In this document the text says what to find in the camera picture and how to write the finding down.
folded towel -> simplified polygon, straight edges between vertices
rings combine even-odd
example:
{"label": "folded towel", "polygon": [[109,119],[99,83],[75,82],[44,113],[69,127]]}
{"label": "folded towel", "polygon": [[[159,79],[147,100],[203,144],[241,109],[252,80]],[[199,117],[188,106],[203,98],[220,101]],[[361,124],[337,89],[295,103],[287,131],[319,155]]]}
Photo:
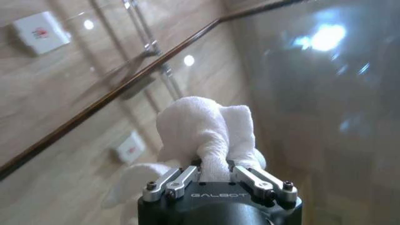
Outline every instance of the folded towel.
{"label": "folded towel", "polygon": [[[200,181],[229,181],[227,160],[245,167],[264,169],[267,166],[255,148],[251,110],[245,105],[224,107],[207,98],[181,98],[159,114],[157,131],[164,145],[159,161],[176,160],[172,165],[187,167],[200,158]],[[109,208],[137,198],[145,183],[156,180],[168,169],[161,163],[129,167],[103,206]],[[123,217],[121,221],[127,221],[127,215]]]}

glass panel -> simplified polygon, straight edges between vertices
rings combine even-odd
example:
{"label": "glass panel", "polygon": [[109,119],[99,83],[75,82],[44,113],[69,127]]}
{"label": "glass panel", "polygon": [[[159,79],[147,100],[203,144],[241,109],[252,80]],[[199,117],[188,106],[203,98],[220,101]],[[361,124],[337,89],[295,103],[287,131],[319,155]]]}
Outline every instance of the glass panel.
{"label": "glass panel", "polygon": [[120,224],[121,207],[101,208],[104,195],[128,166],[113,150],[135,131],[145,143],[135,162],[156,160],[161,142],[155,119],[171,102],[156,79],[132,98],[112,101],[52,144],[0,183],[1,224]]}
{"label": "glass panel", "polygon": [[325,0],[232,22],[267,142],[304,224],[399,224],[400,2]]}

screw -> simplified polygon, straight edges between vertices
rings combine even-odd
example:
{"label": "screw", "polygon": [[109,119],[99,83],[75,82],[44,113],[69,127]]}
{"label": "screw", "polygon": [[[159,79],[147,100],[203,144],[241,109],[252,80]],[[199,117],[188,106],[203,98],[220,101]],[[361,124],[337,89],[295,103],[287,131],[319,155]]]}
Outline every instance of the screw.
{"label": "screw", "polygon": [[283,183],[283,189],[287,190],[287,191],[291,191],[293,189],[293,182],[292,181],[288,181],[285,180],[284,183]]}
{"label": "screw", "polygon": [[175,200],[175,192],[172,191],[172,190],[168,190],[167,192],[165,192],[165,197],[167,197],[167,199],[169,200],[169,201],[172,201],[172,200]]}
{"label": "screw", "polygon": [[153,181],[151,181],[147,184],[147,189],[151,191],[151,190],[156,189],[156,186],[157,186],[157,184]]}
{"label": "screw", "polygon": [[268,190],[268,191],[265,192],[265,198],[267,198],[268,200],[271,200],[271,201],[276,198],[276,193],[275,193],[273,190]]}

wall switch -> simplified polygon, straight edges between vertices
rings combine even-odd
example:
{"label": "wall switch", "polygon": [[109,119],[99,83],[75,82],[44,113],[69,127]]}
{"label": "wall switch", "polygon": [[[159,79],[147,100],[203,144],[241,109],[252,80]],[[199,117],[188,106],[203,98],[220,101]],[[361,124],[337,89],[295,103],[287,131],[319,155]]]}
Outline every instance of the wall switch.
{"label": "wall switch", "polygon": [[140,135],[137,134],[137,132],[133,131],[129,137],[116,148],[116,153],[119,155],[120,160],[124,163],[131,164],[139,158],[139,156],[144,151],[145,151],[144,141]]}
{"label": "wall switch", "polygon": [[21,41],[37,55],[71,42],[51,12],[41,12],[21,18],[12,22],[12,26]]}

bathroom wall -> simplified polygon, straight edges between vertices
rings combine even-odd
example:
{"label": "bathroom wall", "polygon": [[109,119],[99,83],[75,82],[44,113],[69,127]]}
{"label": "bathroom wall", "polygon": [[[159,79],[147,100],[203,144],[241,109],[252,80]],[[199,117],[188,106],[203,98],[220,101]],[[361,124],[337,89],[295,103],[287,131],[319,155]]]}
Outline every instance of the bathroom wall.
{"label": "bathroom wall", "polygon": [[[0,0],[0,6],[3,165],[155,58],[139,57],[143,44],[120,0]],[[164,51],[227,10],[215,0],[141,0],[140,6]],[[72,42],[35,57],[8,24],[47,10]],[[92,29],[85,28],[85,21],[93,23]],[[223,105],[249,105],[231,36],[231,27],[220,26],[169,63],[185,96],[200,95]],[[191,67],[183,62],[188,54],[195,58]],[[133,97],[108,104],[0,183],[0,223],[117,224],[121,207],[100,208],[125,167],[111,149],[136,130],[147,145],[136,162],[156,160],[161,142],[155,119],[171,102],[165,85],[156,79]]]}

